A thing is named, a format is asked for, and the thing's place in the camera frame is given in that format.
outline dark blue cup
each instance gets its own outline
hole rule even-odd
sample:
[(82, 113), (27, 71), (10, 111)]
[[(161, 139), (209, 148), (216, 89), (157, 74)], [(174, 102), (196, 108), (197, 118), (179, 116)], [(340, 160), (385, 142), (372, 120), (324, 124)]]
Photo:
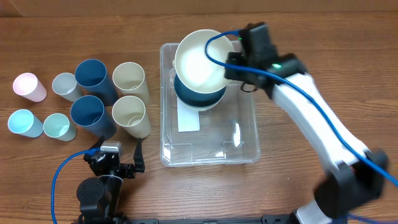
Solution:
[(213, 93), (199, 93), (186, 87), (176, 74), (174, 78), (174, 90), (178, 98), (185, 104), (194, 108), (207, 108), (222, 99), (226, 87)]
[(119, 99), (118, 92), (101, 61), (85, 60), (77, 66), (75, 77), (79, 85), (101, 99), (105, 106), (112, 106)]
[(111, 138), (117, 130), (113, 118), (106, 111), (103, 102), (96, 96), (82, 96), (70, 109), (73, 122), (98, 137)]

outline blue bowl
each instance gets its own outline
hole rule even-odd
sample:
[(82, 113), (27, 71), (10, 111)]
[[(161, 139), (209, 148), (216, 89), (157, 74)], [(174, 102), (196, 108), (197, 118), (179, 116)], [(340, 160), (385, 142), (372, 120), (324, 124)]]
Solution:
[(176, 74), (174, 78), (174, 90), (178, 98), (186, 105), (194, 108), (207, 108), (222, 99), (226, 87), (213, 93), (198, 93), (186, 87)]

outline white cup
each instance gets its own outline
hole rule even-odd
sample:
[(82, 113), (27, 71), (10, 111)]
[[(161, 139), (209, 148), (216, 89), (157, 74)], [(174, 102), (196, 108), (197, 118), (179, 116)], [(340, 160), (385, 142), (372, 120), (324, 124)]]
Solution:
[(20, 96), (32, 100), (33, 102), (40, 102), (47, 96), (47, 90), (43, 84), (32, 73), (20, 74), (12, 84), (12, 89)]
[(135, 138), (144, 138), (150, 133), (150, 122), (144, 102), (136, 96), (120, 98), (112, 108), (112, 117)]
[(54, 78), (52, 90), (72, 102), (83, 96), (83, 92), (78, 87), (75, 76), (68, 72), (61, 73)]
[(11, 114), (8, 129), (14, 134), (36, 138), (43, 133), (43, 123), (29, 110), (21, 109)]
[(140, 98), (145, 105), (149, 103), (149, 90), (145, 72), (134, 62), (125, 62), (117, 66), (113, 72), (113, 83), (123, 95)]
[(61, 141), (71, 141), (76, 136), (76, 128), (69, 119), (61, 113), (48, 116), (44, 121), (44, 133)]

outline beige cup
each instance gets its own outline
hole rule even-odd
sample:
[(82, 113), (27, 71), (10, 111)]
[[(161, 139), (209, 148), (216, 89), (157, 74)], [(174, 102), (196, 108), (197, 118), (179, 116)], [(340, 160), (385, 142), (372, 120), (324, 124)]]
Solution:
[(149, 90), (145, 72), (134, 62), (125, 62), (117, 66), (113, 72), (113, 83), (123, 95), (139, 97), (145, 105), (149, 103)]
[(150, 122), (144, 102), (136, 96), (120, 98), (112, 108), (112, 117), (135, 138), (144, 138), (150, 133)]

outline blue cable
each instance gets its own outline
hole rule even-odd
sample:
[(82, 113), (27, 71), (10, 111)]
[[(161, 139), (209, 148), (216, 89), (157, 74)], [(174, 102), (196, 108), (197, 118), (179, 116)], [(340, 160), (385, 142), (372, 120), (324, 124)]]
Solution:
[[(298, 86), (294, 85), (293, 83), (291, 83), (290, 81), (278, 77), (275, 74), (272, 74), (270, 72), (267, 71), (263, 71), (260, 69), (256, 69), (256, 68), (251, 68), (251, 67), (245, 67), (245, 66), (237, 66), (237, 65), (230, 65), (227, 63), (223, 63), (223, 62), (219, 62), (215, 59), (213, 59), (212, 57), (210, 57), (210, 55), (208, 54), (207, 50), (208, 50), (208, 45), (210, 44), (211, 41), (216, 40), (220, 37), (223, 37), (225, 35), (235, 35), (235, 36), (239, 36), (239, 30), (232, 30), (232, 31), (227, 31), (224, 32), (222, 34), (218, 34), (215, 37), (210, 38), (205, 45), (205, 54), (207, 56), (207, 58), (209, 60), (211, 60), (213, 63), (216, 63), (217, 65), (221, 65), (225, 68), (230, 68), (230, 69), (235, 69), (235, 70), (239, 70), (242, 72), (251, 72), (251, 73), (257, 73), (260, 75), (264, 75), (266, 77), (272, 78), (278, 82), (284, 83), (288, 86), (290, 86), (291, 88), (293, 88), (294, 90), (296, 90), (297, 92), (299, 92), (301, 95), (303, 95), (309, 102), (311, 102), (314, 107), (316, 107), (316, 109), (321, 113), (321, 115), (323, 116), (323, 118), (325, 119), (325, 121), (328, 123), (329, 127), (331, 128), (331, 130), (334, 132), (334, 134), (336, 135), (336, 137), (339, 139), (339, 141), (342, 143), (342, 145), (344, 145), (345, 148), (347, 148), (347, 150), (349, 150), (352, 154), (354, 154), (355, 157), (357, 157), (361, 162), (365, 163), (366, 165), (368, 165), (370, 168), (374, 169), (376, 172), (380, 173), (381, 175), (383, 175), (383, 177), (385, 177), (386, 179), (390, 180), (396, 187), (398, 187), (398, 180), (395, 179), (392, 175), (390, 175), (388, 172), (386, 172), (384, 169), (380, 168), (378, 165), (376, 165), (375, 163), (373, 163), (372, 161), (370, 161), (367, 158), (362, 157), (360, 154), (358, 154), (344, 139), (343, 137), (340, 135), (340, 133), (337, 131), (335, 125), (331, 122), (331, 120), (329, 119), (329, 117), (326, 115), (326, 113), (324, 112), (324, 110), (320, 107), (320, 105), (310, 96), (308, 95), (305, 91), (303, 91), (301, 88), (299, 88)], [(367, 222), (367, 223), (379, 223), (376, 221), (372, 221), (372, 220), (368, 220), (367, 218), (362, 218), (362, 217), (358, 217), (355, 215), (349, 215), (350, 218), (354, 218), (357, 219), (359, 221), (362, 222)]]
[(70, 157), (68, 157), (68, 159), (65, 159), (65, 161), (60, 165), (60, 167), (58, 167), (57, 171), (55, 172), (54, 178), (52, 179), (52, 186), (51, 186), (51, 217), (52, 217), (52, 221), (54, 222), (54, 224), (57, 224), (57, 219), (55, 218), (55, 183), (57, 181), (57, 177), (58, 174), (60, 173), (62, 167), (64, 167), (64, 165), (69, 162), (71, 159), (73, 159), (76, 156), (82, 155), (82, 154), (91, 154), (93, 155), (95, 151), (98, 151), (99, 148), (93, 148), (93, 149), (89, 149), (89, 150), (84, 150), (81, 152), (77, 152), (73, 155), (71, 155)]

